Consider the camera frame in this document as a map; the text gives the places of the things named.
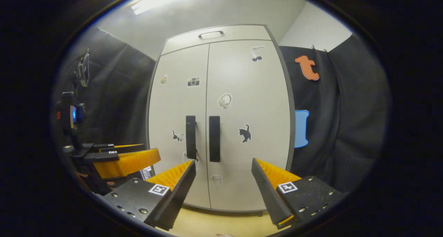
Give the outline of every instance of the floor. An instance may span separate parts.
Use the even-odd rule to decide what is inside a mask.
[[[174,228],[165,232],[178,237],[216,237],[216,234],[260,237],[284,229],[278,230],[272,224],[267,211],[259,216],[259,213],[212,212],[184,205],[175,220]]]

